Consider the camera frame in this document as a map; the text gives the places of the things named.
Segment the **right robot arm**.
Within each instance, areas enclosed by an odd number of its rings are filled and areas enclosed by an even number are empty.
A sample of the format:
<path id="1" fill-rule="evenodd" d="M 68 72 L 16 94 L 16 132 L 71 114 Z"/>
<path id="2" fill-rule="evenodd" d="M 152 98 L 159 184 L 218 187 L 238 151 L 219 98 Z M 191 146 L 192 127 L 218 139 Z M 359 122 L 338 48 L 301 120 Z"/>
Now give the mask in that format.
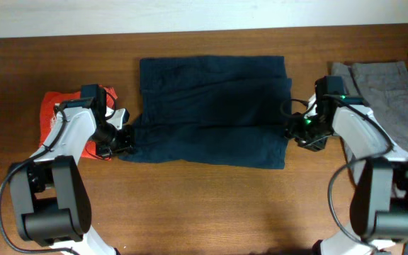
<path id="1" fill-rule="evenodd" d="M 339 232 L 317 241 L 311 254 L 386 254 L 387 248 L 407 243 L 408 152 L 387 134 L 363 97 L 345 91 L 340 76 L 316 80 L 314 92 L 304 103 L 304 113 L 289 115 L 285 136 L 312 152 L 338 136 L 352 155 L 333 173 L 327 188 Z M 352 172 L 356 186 L 347 225 L 339 221 L 332 197 L 334 182 L 345 169 Z"/>

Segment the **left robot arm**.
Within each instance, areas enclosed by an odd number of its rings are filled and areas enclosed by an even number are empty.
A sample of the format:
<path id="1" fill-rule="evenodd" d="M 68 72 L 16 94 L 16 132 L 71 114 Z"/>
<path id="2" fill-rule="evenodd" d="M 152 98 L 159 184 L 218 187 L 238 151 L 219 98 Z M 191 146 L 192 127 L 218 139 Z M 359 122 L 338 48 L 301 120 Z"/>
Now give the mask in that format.
<path id="1" fill-rule="evenodd" d="M 55 125 L 39 149 L 14 163 L 0 187 L 10 188 L 20 238 L 37 250 L 9 246 L 28 254 L 118 254 L 92 227 L 91 202 L 78 170 L 86 144 L 96 144 L 98 159 L 132 154 L 134 132 L 126 109 L 108 108 L 108 92 L 84 85 L 78 99 L 54 107 Z"/>

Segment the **navy blue shorts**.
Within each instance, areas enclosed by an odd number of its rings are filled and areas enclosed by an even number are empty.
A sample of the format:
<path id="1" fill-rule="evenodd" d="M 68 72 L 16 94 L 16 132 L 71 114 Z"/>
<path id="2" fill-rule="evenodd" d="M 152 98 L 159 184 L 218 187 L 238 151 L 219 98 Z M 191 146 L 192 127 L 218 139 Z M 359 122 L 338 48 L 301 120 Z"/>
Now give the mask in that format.
<path id="1" fill-rule="evenodd" d="M 121 159 L 283 169 L 291 87 L 281 56 L 141 59 L 135 151 Z"/>

